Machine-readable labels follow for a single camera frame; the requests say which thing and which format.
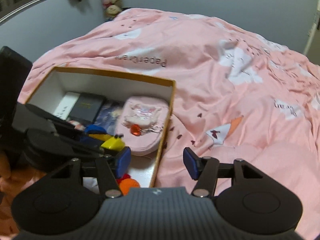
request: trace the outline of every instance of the pink pouch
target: pink pouch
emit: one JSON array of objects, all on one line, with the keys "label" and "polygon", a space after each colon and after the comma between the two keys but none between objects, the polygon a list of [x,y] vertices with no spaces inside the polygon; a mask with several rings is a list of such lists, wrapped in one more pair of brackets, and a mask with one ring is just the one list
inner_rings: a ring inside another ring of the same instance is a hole
[{"label": "pink pouch", "polygon": [[[162,99],[130,97],[117,122],[116,134],[124,135],[123,141],[130,147],[133,155],[143,156],[156,151],[168,111],[168,103]],[[137,123],[142,131],[140,136],[135,136],[130,131],[130,127]]]}]

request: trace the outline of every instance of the cardboard box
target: cardboard box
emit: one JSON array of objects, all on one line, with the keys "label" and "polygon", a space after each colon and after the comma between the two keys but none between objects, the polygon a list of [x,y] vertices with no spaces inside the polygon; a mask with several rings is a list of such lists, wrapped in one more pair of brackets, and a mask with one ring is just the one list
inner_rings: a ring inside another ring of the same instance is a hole
[{"label": "cardboard box", "polygon": [[157,152],[132,156],[128,171],[142,187],[153,187],[172,113],[175,81],[111,70],[54,67],[30,95],[27,103],[53,114],[66,92],[92,93],[123,102],[131,96],[149,96],[168,102],[169,112]]}]

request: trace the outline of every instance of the orange crochet ball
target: orange crochet ball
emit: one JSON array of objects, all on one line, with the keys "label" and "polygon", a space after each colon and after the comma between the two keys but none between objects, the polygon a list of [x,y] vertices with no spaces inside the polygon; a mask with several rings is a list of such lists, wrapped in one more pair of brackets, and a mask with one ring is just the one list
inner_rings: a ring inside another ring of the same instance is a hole
[{"label": "orange crochet ball", "polygon": [[124,179],[119,184],[119,188],[123,195],[127,195],[131,187],[140,187],[140,184],[135,179]]}]

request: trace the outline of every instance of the metal screw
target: metal screw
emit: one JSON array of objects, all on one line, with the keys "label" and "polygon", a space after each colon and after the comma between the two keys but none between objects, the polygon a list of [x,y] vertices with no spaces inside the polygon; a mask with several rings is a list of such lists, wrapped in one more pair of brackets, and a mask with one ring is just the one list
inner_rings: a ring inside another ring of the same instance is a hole
[{"label": "metal screw", "polygon": [[117,189],[109,189],[105,193],[108,198],[117,198],[121,196],[121,192]]},{"label": "metal screw", "polygon": [[209,196],[209,191],[203,188],[198,188],[193,192],[193,195],[196,197],[207,197]]}]

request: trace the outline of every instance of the pink blanket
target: pink blanket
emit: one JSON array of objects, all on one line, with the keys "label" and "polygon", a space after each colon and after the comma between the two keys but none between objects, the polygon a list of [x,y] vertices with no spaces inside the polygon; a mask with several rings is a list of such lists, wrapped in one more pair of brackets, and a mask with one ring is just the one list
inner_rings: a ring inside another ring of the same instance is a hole
[{"label": "pink blanket", "polygon": [[[300,198],[303,238],[320,233],[320,73],[305,56],[218,18],[130,9],[39,58],[19,100],[66,63],[177,81],[157,187],[193,188],[184,147],[225,163],[243,158]],[[223,135],[220,126],[240,116]],[[229,186],[219,180],[217,193]]]}]

